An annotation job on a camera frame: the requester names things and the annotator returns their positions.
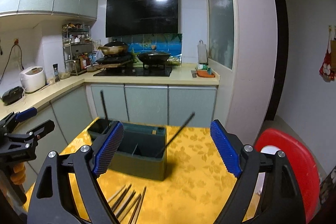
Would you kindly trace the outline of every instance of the yellow tablecloth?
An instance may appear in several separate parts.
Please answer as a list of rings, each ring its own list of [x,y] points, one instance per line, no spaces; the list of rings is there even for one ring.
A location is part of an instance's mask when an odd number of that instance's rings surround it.
[[[62,154],[74,153],[82,145],[91,144],[87,128]],[[166,128],[169,140],[178,128]],[[74,174],[70,174],[70,181],[79,214],[88,220]],[[136,190],[137,194],[147,186],[137,221],[139,224],[212,224],[225,205],[235,182],[236,178],[226,170],[219,156],[209,128],[185,128],[175,139],[167,149],[164,181],[142,179],[112,170],[98,178],[106,199],[125,184],[132,183],[131,189]],[[26,194],[28,201],[25,209],[29,206],[32,190],[33,186]],[[244,220],[253,217],[257,204],[258,197],[254,196]],[[122,223],[128,223],[131,212]]]

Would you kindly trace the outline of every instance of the rice cooker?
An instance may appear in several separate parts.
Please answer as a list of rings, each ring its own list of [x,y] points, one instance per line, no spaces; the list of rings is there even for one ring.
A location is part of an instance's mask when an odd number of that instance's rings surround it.
[[[20,72],[21,85],[25,92],[34,92],[45,86],[44,69],[39,66],[29,67]]]

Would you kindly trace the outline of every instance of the gas stove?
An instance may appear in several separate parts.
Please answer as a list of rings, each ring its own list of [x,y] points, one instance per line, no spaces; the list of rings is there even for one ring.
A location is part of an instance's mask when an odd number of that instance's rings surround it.
[[[94,76],[166,76],[169,77],[172,67],[155,66],[155,67],[130,67],[121,66],[117,68],[106,68],[96,73]]]

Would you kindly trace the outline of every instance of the red floral bag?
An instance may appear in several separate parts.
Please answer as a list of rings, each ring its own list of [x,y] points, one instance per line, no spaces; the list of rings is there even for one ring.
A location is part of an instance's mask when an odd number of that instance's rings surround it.
[[[320,75],[326,80],[333,81],[335,80],[335,73],[333,70],[331,70],[331,50],[329,52],[330,40],[331,40],[331,29],[329,29],[328,47],[323,60],[322,67],[320,68]]]

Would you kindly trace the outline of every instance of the dark green container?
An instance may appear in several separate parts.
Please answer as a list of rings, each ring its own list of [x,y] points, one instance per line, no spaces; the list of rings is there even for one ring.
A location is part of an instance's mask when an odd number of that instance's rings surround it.
[[[89,129],[92,140],[101,134],[109,122],[98,119]],[[167,154],[154,156],[166,145],[164,127],[124,123],[124,138],[115,153],[109,168],[136,177],[164,180]]]

